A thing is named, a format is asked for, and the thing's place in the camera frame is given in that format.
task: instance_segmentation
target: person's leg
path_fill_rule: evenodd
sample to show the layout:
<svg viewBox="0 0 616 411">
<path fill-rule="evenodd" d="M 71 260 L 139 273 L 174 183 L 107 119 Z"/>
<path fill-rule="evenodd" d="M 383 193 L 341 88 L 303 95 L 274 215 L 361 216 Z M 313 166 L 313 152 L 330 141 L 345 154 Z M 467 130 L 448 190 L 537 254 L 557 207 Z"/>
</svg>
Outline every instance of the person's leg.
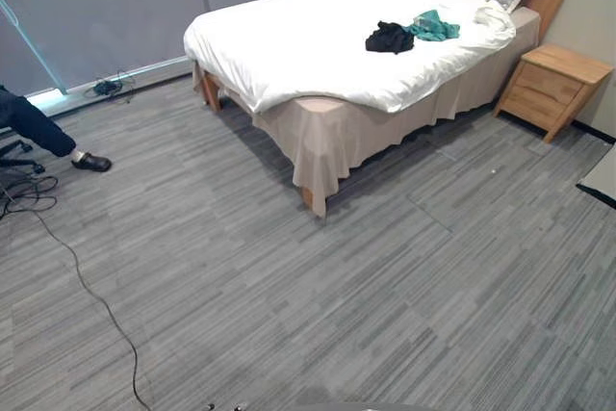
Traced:
<svg viewBox="0 0 616 411">
<path fill-rule="evenodd" d="M 75 140 L 25 97 L 16 96 L 0 86 L 0 127 L 9 126 L 21 137 L 59 157 L 70 155 L 76 168 L 105 172 L 112 167 L 107 158 L 77 149 Z"/>
<path fill-rule="evenodd" d="M 67 156 L 77 146 L 74 139 L 23 96 L 0 90 L 0 107 L 6 125 L 56 156 Z"/>
</svg>

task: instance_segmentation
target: black shoe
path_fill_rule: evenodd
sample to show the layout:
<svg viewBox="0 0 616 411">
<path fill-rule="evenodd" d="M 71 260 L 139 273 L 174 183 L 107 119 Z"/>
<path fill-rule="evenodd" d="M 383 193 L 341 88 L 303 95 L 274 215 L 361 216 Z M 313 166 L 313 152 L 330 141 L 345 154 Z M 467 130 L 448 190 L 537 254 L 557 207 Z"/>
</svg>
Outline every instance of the black shoe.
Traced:
<svg viewBox="0 0 616 411">
<path fill-rule="evenodd" d="M 71 163 L 75 168 L 93 170 L 94 172 L 106 172 L 113 165 L 109 159 L 92 156 L 89 153 L 84 154 L 78 162 L 71 161 Z"/>
</svg>

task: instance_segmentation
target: black cable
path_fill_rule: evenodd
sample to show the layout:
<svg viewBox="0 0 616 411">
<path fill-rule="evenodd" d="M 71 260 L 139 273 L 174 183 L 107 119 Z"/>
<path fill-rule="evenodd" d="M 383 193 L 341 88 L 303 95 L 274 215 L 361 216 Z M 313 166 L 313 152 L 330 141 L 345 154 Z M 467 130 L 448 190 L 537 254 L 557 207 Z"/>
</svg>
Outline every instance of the black cable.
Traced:
<svg viewBox="0 0 616 411">
<path fill-rule="evenodd" d="M 114 97 L 118 93 L 120 93 L 122 89 L 128 88 L 128 90 L 126 91 L 127 96 L 125 100 L 125 103 L 128 104 L 133 98 L 135 83 L 136 81 L 133 76 L 128 74 L 126 71 L 119 69 L 114 80 L 110 81 L 99 77 L 96 79 L 96 84 L 94 84 L 94 86 L 90 89 L 84 91 L 83 95 L 86 98 L 93 98 L 95 96 L 102 95 Z"/>
<path fill-rule="evenodd" d="M 56 235 L 54 235 L 54 233 L 49 229 L 49 226 L 47 226 L 47 223 L 45 222 L 45 220 L 40 216 L 39 212 L 41 211 L 46 211 L 51 209 L 53 206 L 56 205 L 57 199 L 54 196 L 40 196 L 39 193 L 45 193 L 48 192 L 50 190 L 52 190 L 53 188 L 56 187 L 56 185 L 58 184 L 58 179 L 56 177 L 52 177 L 52 176 L 47 176 L 47 177 L 43 177 L 41 179 L 36 179 L 34 176 L 32 175 L 28 175 L 25 174 L 27 179 L 22 179 L 22 180 L 18 180 L 17 182 L 13 182 L 11 183 L 7 188 L 4 187 L 4 185 L 2 185 L 0 183 L 0 187 L 2 188 L 2 191 L 4 192 L 4 195 L 8 198 L 6 201 L 6 204 L 3 208 L 3 213 L 2 215 L 0 215 L 0 219 L 2 219 L 5 215 L 7 214 L 12 214 L 12 213 L 16 213 L 16 212 L 32 212 L 40 221 L 40 223 L 42 224 L 42 226 L 45 228 L 45 231 L 47 232 L 47 234 L 49 234 L 49 236 L 51 236 L 58 244 L 62 245 L 64 248 L 66 248 L 66 250 L 68 250 L 70 252 L 70 254 L 73 257 L 73 261 L 75 264 L 75 270 L 77 272 L 77 277 L 79 278 L 79 282 L 81 283 L 82 287 L 86 290 L 86 292 L 95 300 L 98 300 L 100 303 L 102 303 L 105 308 L 107 309 L 107 313 L 109 314 L 109 318 L 111 319 L 112 323 L 115 326 L 115 329 L 117 329 L 117 332 L 119 332 L 119 334 L 124 338 L 124 340 L 131 346 L 131 349 L 133 350 L 133 356 L 135 358 L 135 363 L 134 363 L 134 367 L 133 367 L 133 395 L 135 395 L 135 398 L 137 399 L 137 401 L 140 403 L 141 406 L 143 406 L 143 408 L 145 408 L 147 411 L 152 411 L 152 408 L 150 408 L 147 403 L 143 400 L 143 398 L 141 398 L 141 396 L 139 395 L 139 391 L 137 390 L 137 371 L 138 371 L 138 366 L 139 366 L 139 354 L 137 352 L 137 348 L 135 347 L 135 344 L 133 344 L 133 341 L 131 341 L 130 337 L 128 337 L 128 335 L 124 332 L 124 330 L 122 329 L 122 327 L 119 325 L 119 322 L 116 319 L 116 316 L 114 315 L 114 312 L 112 312 L 111 307 L 109 306 L 109 304 L 107 303 L 107 300 L 105 300 L 102 296 L 98 295 L 95 291 L 93 291 L 89 284 L 86 282 L 86 279 L 84 278 L 83 274 L 81 273 L 81 268 L 79 265 L 79 258 L 77 257 L 77 253 L 75 252 L 75 250 L 68 245 L 67 243 L 65 243 L 64 241 L 62 241 L 60 238 L 58 238 Z M 51 186 L 50 188 L 44 189 L 44 190 L 39 190 L 39 184 L 42 183 L 42 181 L 44 181 L 45 179 L 54 179 L 55 183 L 53 184 L 53 186 Z M 31 196 L 27 193 L 18 193 L 17 197 L 13 197 L 10 193 L 9 193 L 9 189 L 10 188 L 14 188 L 17 185 L 22 185 L 22 184 L 30 184 L 32 185 L 32 188 L 34 189 L 34 196 Z M 18 198 L 22 198 L 22 197 L 33 197 L 35 199 L 35 205 L 38 203 L 40 198 L 44 198 L 44 197 L 52 197 L 54 199 L 54 203 L 44 209 L 34 209 L 34 208 L 20 208 L 19 210 L 16 211 L 9 211 L 7 212 L 7 207 L 8 204 L 14 204 L 14 205 L 18 205 L 17 203 L 17 199 Z"/>
</svg>

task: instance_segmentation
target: black trousers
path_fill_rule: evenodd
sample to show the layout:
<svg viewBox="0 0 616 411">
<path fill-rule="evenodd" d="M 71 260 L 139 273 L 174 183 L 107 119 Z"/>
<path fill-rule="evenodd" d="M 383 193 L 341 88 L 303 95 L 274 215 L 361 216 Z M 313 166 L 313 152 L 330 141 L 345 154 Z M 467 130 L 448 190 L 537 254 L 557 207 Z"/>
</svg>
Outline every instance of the black trousers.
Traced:
<svg viewBox="0 0 616 411">
<path fill-rule="evenodd" d="M 16 96 L 0 86 L 0 128 L 11 127 L 17 134 L 32 140 L 56 156 L 66 156 L 75 149 L 75 140 L 65 134 L 23 96 Z"/>
</svg>

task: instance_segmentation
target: beige bed skirt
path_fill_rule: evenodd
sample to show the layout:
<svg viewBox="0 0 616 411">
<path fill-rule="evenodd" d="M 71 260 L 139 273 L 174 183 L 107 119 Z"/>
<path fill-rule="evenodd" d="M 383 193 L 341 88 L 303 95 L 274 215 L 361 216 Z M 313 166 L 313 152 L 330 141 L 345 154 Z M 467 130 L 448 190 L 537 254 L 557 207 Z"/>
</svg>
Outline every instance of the beige bed skirt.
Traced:
<svg viewBox="0 0 616 411">
<path fill-rule="evenodd" d="M 232 88 L 217 84 L 292 161 L 294 184 L 312 192 L 312 210 L 324 217 L 325 199 L 338 192 L 339 179 L 347 178 L 353 167 L 392 144 L 400 144 L 416 129 L 434 125 L 441 118 L 453 119 L 457 113 L 495 99 L 520 56 L 538 43 L 540 18 L 536 12 L 520 8 L 512 19 L 518 34 L 506 48 L 395 114 L 330 97 L 296 98 L 254 114 Z M 201 90 L 202 78 L 195 63 L 196 90 Z"/>
</svg>

